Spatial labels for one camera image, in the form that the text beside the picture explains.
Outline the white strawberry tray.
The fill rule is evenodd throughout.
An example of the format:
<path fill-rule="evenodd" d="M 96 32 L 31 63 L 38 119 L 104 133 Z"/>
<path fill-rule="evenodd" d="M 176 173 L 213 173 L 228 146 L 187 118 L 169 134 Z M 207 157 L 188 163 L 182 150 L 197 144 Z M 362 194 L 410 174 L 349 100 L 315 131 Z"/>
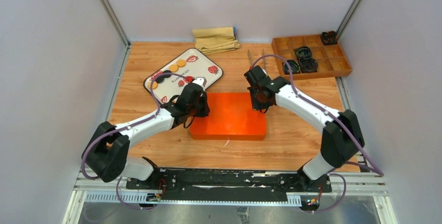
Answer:
<path fill-rule="evenodd" d="M 163 76 L 165 70 L 169 70 L 169 66 L 176 64 L 177 60 L 184 59 L 187 64 L 179 68 L 177 72 L 172 72 L 171 77 L 165 78 L 164 82 L 157 83 L 156 89 L 151 90 L 148 85 L 151 81 L 155 81 L 157 76 Z M 187 82 L 184 80 L 187 76 L 205 77 L 207 80 L 206 89 L 219 81 L 224 75 L 223 69 L 204 55 L 196 48 L 189 48 L 172 61 L 165 64 L 162 68 L 148 76 L 144 80 L 144 88 L 148 93 L 153 94 L 160 103 L 168 102 L 172 96 L 182 92 Z"/>

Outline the metal tongs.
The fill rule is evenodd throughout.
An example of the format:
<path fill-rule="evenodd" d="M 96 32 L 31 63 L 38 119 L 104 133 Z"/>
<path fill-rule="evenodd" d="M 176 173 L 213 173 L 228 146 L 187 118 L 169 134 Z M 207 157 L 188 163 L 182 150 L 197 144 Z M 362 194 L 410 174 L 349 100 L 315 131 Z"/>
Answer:
<path fill-rule="evenodd" d="M 259 53 L 251 51 L 249 49 L 247 51 L 247 57 L 248 57 L 250 68 L 252 68 L 252 65 L 263 55 L 265 55 L 265 50 L 264 49 L 262 49 Z M 265 58 L 261 59 L 261 60 L 259 60 L 257 62 L 257 65 L 259 65 L 265 72 L 267 71 L 266 70 L 266 66 L 267 66 L 266 64 L 267 64 L 267 62 L 266 62 Z"/>

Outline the orange box lid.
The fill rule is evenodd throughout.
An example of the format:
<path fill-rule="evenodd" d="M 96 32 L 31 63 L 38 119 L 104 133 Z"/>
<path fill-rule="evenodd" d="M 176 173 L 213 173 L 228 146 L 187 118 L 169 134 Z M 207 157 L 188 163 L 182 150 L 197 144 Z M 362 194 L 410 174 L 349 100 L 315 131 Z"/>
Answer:
<path fill-rule="evenodd" d="M 247 92 L 208 93 L 207 101 L 209 115 L 196 118 L 190 129 L 267 129 L 266 116 L 252 109 L 251 98 Z"/>

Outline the orange compartment cookie box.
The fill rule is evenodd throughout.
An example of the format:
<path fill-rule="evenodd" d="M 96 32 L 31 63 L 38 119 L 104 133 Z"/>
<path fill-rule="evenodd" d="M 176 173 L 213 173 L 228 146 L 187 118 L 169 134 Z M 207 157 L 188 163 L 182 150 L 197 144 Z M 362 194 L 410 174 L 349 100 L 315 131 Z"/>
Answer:
<path fill-rule="evenodd" d="M 241 130 L 197 130 L 191 129 L 190 135 L 195 140 L 263 140 L 267 135 L 266 129 Z"/>

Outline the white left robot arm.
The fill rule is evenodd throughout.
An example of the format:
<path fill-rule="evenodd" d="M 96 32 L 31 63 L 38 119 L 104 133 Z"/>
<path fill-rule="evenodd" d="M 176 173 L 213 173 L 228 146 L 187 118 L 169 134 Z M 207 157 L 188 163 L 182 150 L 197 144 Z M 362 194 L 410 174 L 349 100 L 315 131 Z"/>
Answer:
<path fill-rule="evenodd" d="M 141 141 L 177 126 L 191 125 L 188 119 L 208 116 L 206 80 L 197 77 L 184 86 L 180 95 L 158 106 L 156 111 L 130 122 L 99 124 L 81 156 L 83 175 L 111 182 L 120 177 L 138 179 L 147 189 L 159 184 L 157 166 L 148 158 L 135 158 L 129 150 Z"/>

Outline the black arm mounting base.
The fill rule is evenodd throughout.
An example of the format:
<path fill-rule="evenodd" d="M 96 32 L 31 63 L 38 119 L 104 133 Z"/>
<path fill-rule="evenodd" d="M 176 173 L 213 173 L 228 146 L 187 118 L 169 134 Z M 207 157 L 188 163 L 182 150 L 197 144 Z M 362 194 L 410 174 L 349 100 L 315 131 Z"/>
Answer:
<path fill-rule="evenodd" d="M 162 168 L 141 181 L 128 179 L 126 189 L 159 190 L 164 200 L 208 202 L 285 202 L 288 193 L 330 193 L 327 175 L 315 182 L 295 171 Z"/>

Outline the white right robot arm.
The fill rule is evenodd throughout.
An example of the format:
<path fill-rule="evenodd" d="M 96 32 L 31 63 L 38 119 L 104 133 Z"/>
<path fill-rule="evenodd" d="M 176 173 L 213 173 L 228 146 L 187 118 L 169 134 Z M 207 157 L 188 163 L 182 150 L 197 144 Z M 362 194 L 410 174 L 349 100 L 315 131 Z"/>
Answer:
<path fill-rule="evenodd" d="M 312 191 L 318 179 L 341 167 L 364 146 L 365 142 L 356 114 L 347 109 L 338 111 L 310 98 L 283 78 L 271 79 L 260 66 L 244 74 L 254 110 L 271 106 L 285 108 L 312 125 L 321 135 L 320 151 L 297 172 L 298 186 Z"/>

